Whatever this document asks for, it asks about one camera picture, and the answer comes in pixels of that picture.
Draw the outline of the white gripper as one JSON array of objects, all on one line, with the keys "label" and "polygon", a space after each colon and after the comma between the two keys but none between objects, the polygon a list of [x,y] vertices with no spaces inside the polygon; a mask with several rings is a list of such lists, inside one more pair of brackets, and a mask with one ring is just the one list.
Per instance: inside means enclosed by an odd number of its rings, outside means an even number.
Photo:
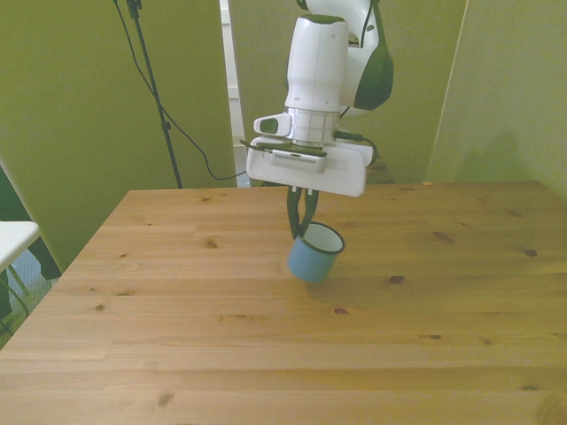
[{"label": "white gripper", "polygon": [[[366,184],[366,169],[375,149],[346,140],[308,148],[262,136],[248,149],[246,172],[252,179],[287,185],[287,215],[295,239],[306,233],[319,199],[319,191],[350,197],[360,196]],[[305,193],[305,211],[299,217],[299,201]]]}]

